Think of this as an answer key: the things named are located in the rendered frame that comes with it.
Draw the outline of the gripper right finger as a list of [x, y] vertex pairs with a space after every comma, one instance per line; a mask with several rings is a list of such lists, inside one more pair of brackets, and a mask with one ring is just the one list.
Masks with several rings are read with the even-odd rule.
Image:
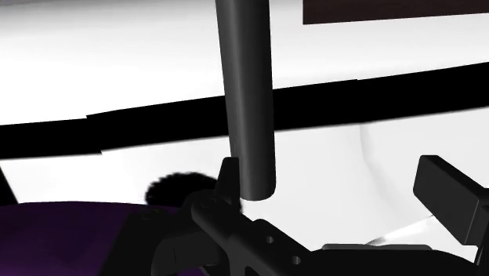
[[476, 246], [474, 264], [489, 269], [489, 188], [442, 157], [423, 155], [413, 193], [461, 245]]

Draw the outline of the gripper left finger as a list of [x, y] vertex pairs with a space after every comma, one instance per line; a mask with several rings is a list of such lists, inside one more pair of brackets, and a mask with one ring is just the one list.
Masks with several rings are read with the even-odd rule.
[[144, 206], [129, 215], [100, 276], [169, 276], [218, 264], [229, 276], [311, 276], [308, 249], [239, 209], [237, 158], [224, 158], [215, 190], [191, 194], [176, 214]]

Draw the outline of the dark grey cylinder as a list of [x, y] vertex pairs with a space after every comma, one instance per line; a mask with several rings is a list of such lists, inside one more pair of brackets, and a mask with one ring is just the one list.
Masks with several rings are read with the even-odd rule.
[[231, 155], [241, 198], [276, 187], [269, 0], [215, 0]]

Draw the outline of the dark brown flat panel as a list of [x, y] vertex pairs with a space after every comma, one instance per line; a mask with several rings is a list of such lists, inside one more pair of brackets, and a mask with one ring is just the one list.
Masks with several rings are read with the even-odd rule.
[[489, 13], [489, 0], [302, 0], [304, 24]]

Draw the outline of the purple rounded object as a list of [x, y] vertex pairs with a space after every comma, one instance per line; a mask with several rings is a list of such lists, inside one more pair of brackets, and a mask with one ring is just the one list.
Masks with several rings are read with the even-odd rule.
[[173, 207], [34, 202], [0, 207], [0, 276], [150, 276]]

